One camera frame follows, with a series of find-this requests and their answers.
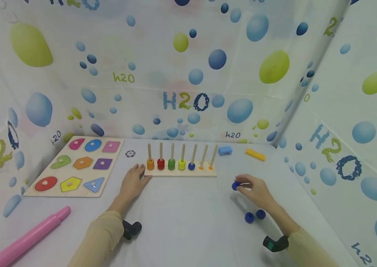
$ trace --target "white table surface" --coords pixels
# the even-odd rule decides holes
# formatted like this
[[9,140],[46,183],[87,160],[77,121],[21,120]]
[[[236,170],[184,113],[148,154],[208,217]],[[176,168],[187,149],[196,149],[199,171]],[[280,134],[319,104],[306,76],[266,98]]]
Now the white table surface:
[[[160,142],[164,143],[164,158],[169,158],[172,141],[126,139],[100,198],[23,197],[0,229],[0,250],[64,206],[69,205],[72,212],[12,267],[66,266],[90,222],[109,207],[118,193],[127,170],[136,163],[145,164],[147,143],[152,144],[153,158],[157,160]],[[207,160],[211,159],[215,145],[212,142],[173,142],[176,158],[183,143],[186,158],[191,157],[197,143],[199,160],[205,144],[209,145]],[[275,240],[282,235],[270,216],[256,219],[253,224],[245,222],[244,214],[248,211],[255,214],[257,208],[231,189],[234,177],[244,173],[264,179],[279,204],[340,266],[356,266],[274,147],[218,144],[231,146],[233,153],[216,156],[217,177],[155,177],[150,181],[124,217],[131,223],[141,222],[140,235],[130,242],[122,238],[104,266],[293,266],[286,251],[272,253],[262,245],[266,235]],[[245,155],[247,148],[266,155],[266,161]],[[136,155],[127,158],[125,153],[129,150]]]

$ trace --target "small poker chip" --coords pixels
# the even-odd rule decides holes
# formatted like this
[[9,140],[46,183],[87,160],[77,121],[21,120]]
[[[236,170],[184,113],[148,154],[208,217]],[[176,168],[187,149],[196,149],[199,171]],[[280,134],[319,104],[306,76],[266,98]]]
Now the small poker chip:
[[132,158],[133,156],[135,156],[135,151],[128,151],[125,155],[127,158]]

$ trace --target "pink square puzzle piece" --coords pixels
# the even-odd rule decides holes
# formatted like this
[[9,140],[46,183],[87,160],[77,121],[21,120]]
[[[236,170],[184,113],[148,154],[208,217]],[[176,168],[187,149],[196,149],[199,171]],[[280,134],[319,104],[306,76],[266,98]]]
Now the pink square puzzle piece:
[[115,153],[119,148],[120,142],[117,141],[108,141],[102,152],[104,153]]

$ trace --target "wooden peg puzzle board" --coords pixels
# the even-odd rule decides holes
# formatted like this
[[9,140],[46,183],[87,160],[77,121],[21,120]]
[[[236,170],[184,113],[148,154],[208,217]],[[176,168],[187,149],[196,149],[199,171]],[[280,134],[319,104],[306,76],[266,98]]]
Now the wooden peg puzzle board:
[[124,139],[73,136],[26,197],[100,197]]

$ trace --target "pink toy bat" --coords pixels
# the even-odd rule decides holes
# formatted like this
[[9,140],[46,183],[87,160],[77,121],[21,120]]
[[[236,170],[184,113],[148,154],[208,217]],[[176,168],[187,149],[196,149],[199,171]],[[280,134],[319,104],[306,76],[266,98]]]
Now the pink toy bat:
[[66,206],[56,214],[52,214],[36,227],[28,231],[17,241],[0,252],[0,267],[6,267],[15,259],[26,252],[32,245],[37,243],[43,236],[61,224],[62,220],[71,213],[71,208]]

